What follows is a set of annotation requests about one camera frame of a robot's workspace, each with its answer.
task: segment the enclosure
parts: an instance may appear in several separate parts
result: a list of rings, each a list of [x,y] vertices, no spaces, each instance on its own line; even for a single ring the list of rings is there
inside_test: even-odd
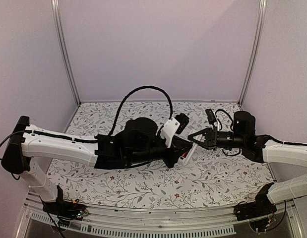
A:
[[[0,2],[0,142],[22,115],[47,130],[107,134],[121,100],[143,85],[164,89],[174,113],[189,117],[183,139],[209,127],[211,108],[248,111],[256,134],[307,143],[307,0]],[[163,94],[141,90],[114,134],[129,119],[161,125],[168,114]],[[230,130],[225,114],[218,119]],[[307,172],[201,147],[172,169],[38,159],[65,199],[88,206],[66,237],[255,237],[233,207]],[[285,218],[263,237],[307,237],[307,196],[277,209],[277,221]],[[40,197],[0,165],[0,238],[60,237],[50,224]]]

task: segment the wire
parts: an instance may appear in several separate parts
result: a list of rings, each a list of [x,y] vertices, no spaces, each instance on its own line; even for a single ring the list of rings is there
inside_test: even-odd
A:
[[[298,146],[307,146],[307,144],[304,144],[304,143],[298,143],[298,142],[288,142],[288,141],[281,141],[281,140],[278,140],[274,137],[272,137],[271,135],[258,135],[258,136],[263,136],[263,137],[267,137],[271,140],[273,140],[274,142],[277,142],[279,144],[284,144],[284,145],[298,145]]]
[[[116,127],[116,124],[117,124],[117,120],[118,120],[118,116],[120,114],[120,111],[123,107],[123,104],[125,103],[125,101],[128,99],[128,97],[130,97],[133,93],[139,91],[139,90],[142,90],[142,89],[154,89],[154,90],[157,90],[157,91],[160,91],[161,93],[164,94],[164,96],[166,96],[168,102],[169,102],[169,106],[170,106],[170,117],[169,119],[171,119],[172,117],[172,114],[173,114],[173,106],[172,106],[172,101],[171,101],[171,98],[170,96],[161,88],[158,88],[158,87],[155,87],[155,86],[141,86],[141,87],[138,87],[138,88],[135,88],[133,89],[131,92],[129,92],[125,97],[124,99],[121,101],[119,107],[118,107],[118,110],[116,112],[116,116],[115,116],[115,120],[114,120],[114,123],[113,123],[113,127],[111,129],[111,131],[108,133],[108,135],[112,135],[114,133],[114,130],[115,130],[115,127]]]
[[[20,179],[20,176],[16,178],[16,177],[14,176],[13,173],[11,173],[11,175],[12,175],[12,177],[13,177],[15,180],[17,180],[17,181]]]
[[[234,120],[232,119],[231,115],[229,115],[229,113],[228,113],[227,111],[225,111],[224,109],[217,109],[216,112],[215,112],[215,116],[216,116],[216,114],[217,114],[218,112],[223,112],[223,113],[225,113],[225,114],[228,116],[228,118],[229,118],[229,119],[231,120],[231,122],[232,122],[230,128],[231,128],[231,130],[233,130],[233,123],[234,123]],[[222,125],[222,123],[221,123],[221,121],[220,121],[219,119],[217,119],[217,120],[218,120],[219,125],[221,126],[221,128],[220,128],[219,130],[222,130],[222,129],[223,129],[223,125]]]
[[[20,131],[16,131],[14,133],[11,133],[10,135],[8,135],[5,139],[2,140],[2,142],[0,143],[0,148],[3,146],[3,144],[10,138],[12,137],[13,135],[17,135],[17,134],[20,134],[20,133],[25,133],[26,131],[25,130],[20,130]]]
[[[267,229],[267,231],[272,231],[272,230],[276,229],[276,228],[282,223],[284,217],[286,216],[286,211],[287,211],[287,202],[284,201],[284,212],[283,212],[283,215],[282,215],[281,220],[280,220],[279,223],[276,224],[273,228]]]
[[[235,215],[235,216],[237,216],[237,210],[236,210],[236,209],[237,209],[237,206],[240,205],[240,204],[242,204],[242,203],[248,204],[246,201],[241,201],[241,202],[239,202],[239,203],[234,207],[234,215]]]
[[[94,144],[94,143],[98,143],[98,140],[83,140],[83,139],[78,139],[78,138],[72,138],[70,136],[67,135],[56,135],[56,134],[51,134],[51,133],[47,133],[47,132],[43,132],[43,131],[31,131],[31,130],[27,130],[25,131],[26,133],[29,134],[36,134],[36,135],[44,135],[44,136],[48,136],[48,137],[52,137],[52,138],[59,138],[59,139],[64,139],[64,140],[71,140],[74,142],[79,142],[79,143],[90,143],[90,144]]]
[[[266,228],[267,226],[263,226],[263,227],[261,227],[260,229],[258,229],[258,231],[256,231],[256,228],[255,227],[252,227],[251,225],[250,225],[250,222],[249,222],[249,226],[251,227],[251,229],[254,231],[254,232],[256,232],[256,233],[264,233],[264,232],[269,232],[269,231],[272,231],[272,230],[274,230],[274,229],[276,229],[281,223],[282,223],[282,221],[283,221],[283,219],[285,218],[285,216],[286,216],[286,211],[287,211],[287,202],[286,201],[284,201],[284,212],[283,212],[283,215],[282,215],[282,217],[281,217],[281,220],[278,222],[278,224],[276,224],[273,228],[271,228],[271,229],[266,229],[266,230],[263,230],[262,231],[262,229],[263,228]]]
[[[52,216],[50,215],[50,213],[47,211],[46,206],[45,206],[45,202],[44,202],[42,199],[41,199],[41,201],[42,201],[43,207],[44,207],[44,209],[45,209],[47,215],[49,216],[49,218],[51,219],[52,223],[54,224],[54,226],[55,226],[56,229],[58,230],[60,236],[61,236],[62,238],[66,238],[66,237],[63,235],[63,233],[62,233],[62,230],[61,230],[60,225],[59,225],[59,224],[56,224],[56,222],[55,222],[55,220],[53,219],[53,217],[52,217]]]
[[[237,156],[237,155],[239,155],[239,154],[241,153],[241,151],[242,151],[242,150],[239,149],[238,152],[237,152],[236,154],[229,155],[229,154],[227,154],[227,153],[224,151],[224,148],[222,149],[223,154],[226,155],[226,156]]]

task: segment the aluminum frame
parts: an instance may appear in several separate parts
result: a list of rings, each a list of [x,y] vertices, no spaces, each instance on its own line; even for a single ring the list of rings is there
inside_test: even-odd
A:
[[[256,34],[255,34],[255,37],[254,37],[250,61],[249,61],[249,64],[248,64],[248,68],[247,68],[242,92],[241,92],[239,100],[238,100],[238,104],[241,105],[241,106],[243,106],[243,104],[245,102],[245,98],[246,98],[247,91],[248,91],[248,88],[249,88],[249,83],[250,83],[251,76],[252,76],[252,72],[253,72],[253,69],[254,69],[255,62],[256,62],[256,57],[257,57],[257,53],[258,53],[258,49],[259,49],[261,33],[262,33],[262,29],[263,29],[263,24],[264,24],[264,16],[265,16],[265,13],[266,13],[266,5],[267,5],[267,0],[260,0]]]
[[[240,223],[248,223],[248,220],[237,221],[233,214],[233,205],[220,207],[194,208],[194,209],[135,209],[121,208],[109,206],[97,206],[86,204],[90,215],[83,221],[72,221],[68,230],[76,231],[83,234],[101,236],[101,237],[117,237],[118,233],[126,233],[128,237],[145,238],[175,238],[185,237],[203,237],[203,232],[212,232],[233,227],[230,234],[235,233],[234,225]],[[51,222],[46,214],[42,211],[42,203],[39,196],[34,192],[29,192],[24,203],[26,210],[24,219],[20,227],[23,229],[18,233],[17,238],[23,238],[25,227],[29,223],[29,219],[34,219],[46,224]],[[277,204],[277,214],[283,214],[284,203]],[[298,217],[298,213],[293,200],[287,201],[287,216],[291,223],[291,230],[295,238],[304,238],[302,225]],[[250,221],[262,219],[266,216],[251,219]]]
[[[74,80],[74,75],[72,72],[72,68],[70,66],[70,61],[68,57],[68,52],[66,48],[66,43],[65,43],[65,37],[64,37],[64,32],[63,32],[63,27],[62,27],[62,21],[61,21],[61,13],[60,13],[60,7],[59,7],[59,0],[52,0],[52,11],[53,11],[53,17],[54,17],[54,22],[55,22],[55,28],[57,32],[57,36],[59,39],[59,44],[60,44],[60,50],[68,78],[68,82],[70,85],[70,89],[72,91],[74,100],[77,105],[81,104],[81,100],[79,98],[78,90],[76,87],[76,83]]]

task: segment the black connector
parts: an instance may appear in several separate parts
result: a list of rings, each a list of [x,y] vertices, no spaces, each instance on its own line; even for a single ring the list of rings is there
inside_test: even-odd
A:
[[[179,115],[175,116],[175,119],[180,123],[180,126],[175,133],[180,135],[184,128],[187,126],[189,118],[184,113],[180,113]]]
[[[212,109],[210,109],[210,108],[209,108],[209,109],[206,109],[205,112],[206,112],[206,115],[207,115],[208,123],[209,123],[210,125],[212,125],[212,124],[214,124],[215,122],[217,122],[216,117],[215,117],[215,114],[214,114],[214,112],[213,112]]]

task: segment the white bracket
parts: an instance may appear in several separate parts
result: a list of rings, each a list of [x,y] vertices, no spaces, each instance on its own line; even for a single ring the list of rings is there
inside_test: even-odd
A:
[[[178,130],[179,126],[180,123],[175,118],[171,118],[164,123],[160,132],[160,137],[162,139],[166,139],[165,145],[167,148],[171,147],[173,136],[175,135],[175,132]]]
[[[195,133],[195,131],[191,130],[191,132],[189,133],[190,135]],[[201,138],[203,137],[202,134],[196,136],[197,140],[201,140]],[[188,154],[186,156],[180,156],[179,160],[178,160],[178,164],[182,165],[182,166],[186,166],[189,161],[191,160],[192,155],[194,154],[196,148],[197,148],[198,144],[193,143],[192,148],[189,150]]]

